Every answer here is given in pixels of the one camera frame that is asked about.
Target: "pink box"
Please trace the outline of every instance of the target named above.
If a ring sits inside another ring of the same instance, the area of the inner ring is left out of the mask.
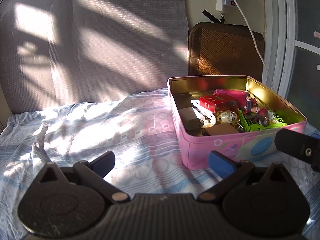
[[[306,117],[287,100],[249,76],[193,76],[170,78],[168,94],[183,164],[191,169],[208,168],[208,155],[217,150],[239,161],[252,159],[276,151],[274,138],[281,128],[221,136],[193,136],[187,133],[178,109],[190,107],[191,100],[212,94],[215,89],[245,90],[262,102],[267,109],[275,110],[288,124],[285,129],[303,133]]]

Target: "metal bolt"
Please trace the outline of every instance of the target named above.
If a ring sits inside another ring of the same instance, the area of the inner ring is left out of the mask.
[[[203,201],[212,201],[216,198],[216,195],[211,192],[204,192],[200,195],[200,198]]]
[[[120,201],[124,201],[128,198],[128,195],[124,192],[117,192],[117,193],[113,193],[111,198],[114,201],[120,202]]]
[[[312,153],[312,150],[310,148],[307,148],[306,149],[306,156],[309,157],[311,155],[311,153]]]

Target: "brown cardboard piece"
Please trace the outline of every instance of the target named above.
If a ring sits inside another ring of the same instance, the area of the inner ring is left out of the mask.
[[[212,127],[205,128],[205,131],[209,135],[223,135],[223,134],[232,134],[232,133],[239,133],[236,128],[234,128],[229,123],[222,123],[218,125],[214,125]]]

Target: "bed sheet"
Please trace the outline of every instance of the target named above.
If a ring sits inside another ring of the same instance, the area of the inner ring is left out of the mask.
[[[309,124],[305,133],[318,132]],[[112,150],[114,169],[105,177],[131,197],[135,193],[191,192],[195,196],[221,179],[210,169],[182,165],[167,89],[143,92],[113,103],[81,103],[9,118],[0,135],[0,239],[25,235],[17,207],[45,162],[71,166]],[[319,174],[283,153],[254,159],[266,166],[281,161],[311,206],[304,235],[319,233]]]

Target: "pink sticker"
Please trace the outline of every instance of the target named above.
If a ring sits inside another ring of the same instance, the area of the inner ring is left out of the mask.
[[[315,32],[315,37],[320,39],[320,33],[319,32]]]

